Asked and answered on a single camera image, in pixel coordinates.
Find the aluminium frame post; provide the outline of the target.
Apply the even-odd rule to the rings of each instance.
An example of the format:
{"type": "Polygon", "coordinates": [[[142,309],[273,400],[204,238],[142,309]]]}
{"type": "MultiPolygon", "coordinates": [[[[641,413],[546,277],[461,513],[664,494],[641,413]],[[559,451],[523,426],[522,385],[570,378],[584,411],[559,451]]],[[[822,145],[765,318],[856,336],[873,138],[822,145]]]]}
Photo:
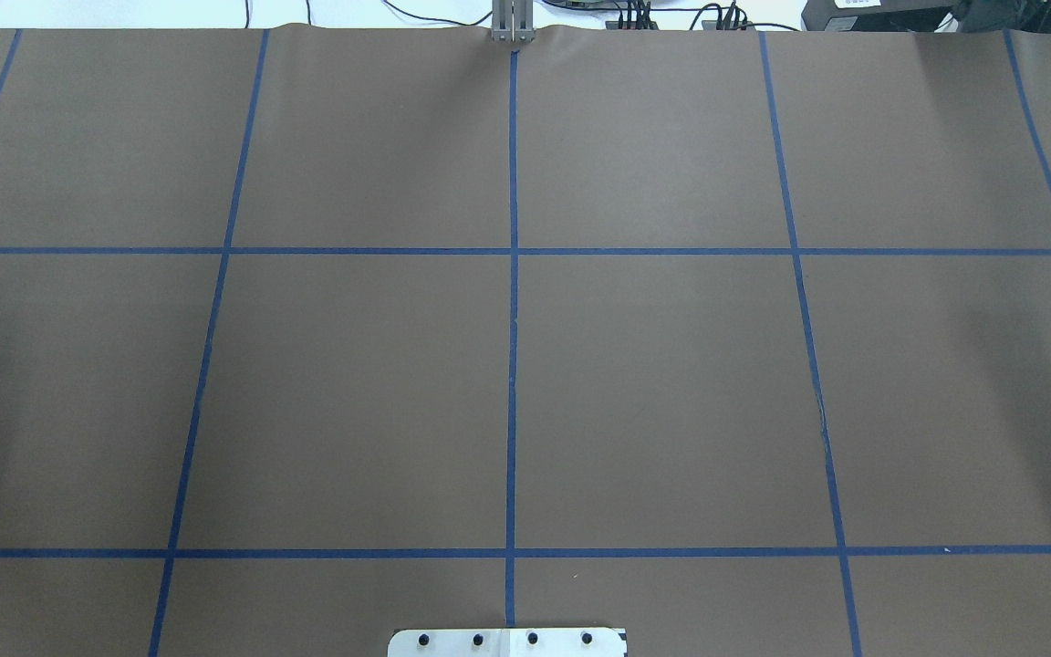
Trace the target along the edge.
{"type": "Polygon", "coordinates": [[[530,43],[536,37],[534,1],[494,0],[491,4],[491,38],[497,43],[530,43]]]}

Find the black box with label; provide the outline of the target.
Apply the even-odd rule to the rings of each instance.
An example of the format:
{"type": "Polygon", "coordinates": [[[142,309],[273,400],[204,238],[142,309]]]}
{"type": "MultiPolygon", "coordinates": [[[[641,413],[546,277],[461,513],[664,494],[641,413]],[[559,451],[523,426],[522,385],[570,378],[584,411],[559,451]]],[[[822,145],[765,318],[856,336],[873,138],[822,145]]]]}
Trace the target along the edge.
{"type": "Polygon", "coordinates": [[[807,32],[935,32],[956,1],[806,1],[807,32]]]}

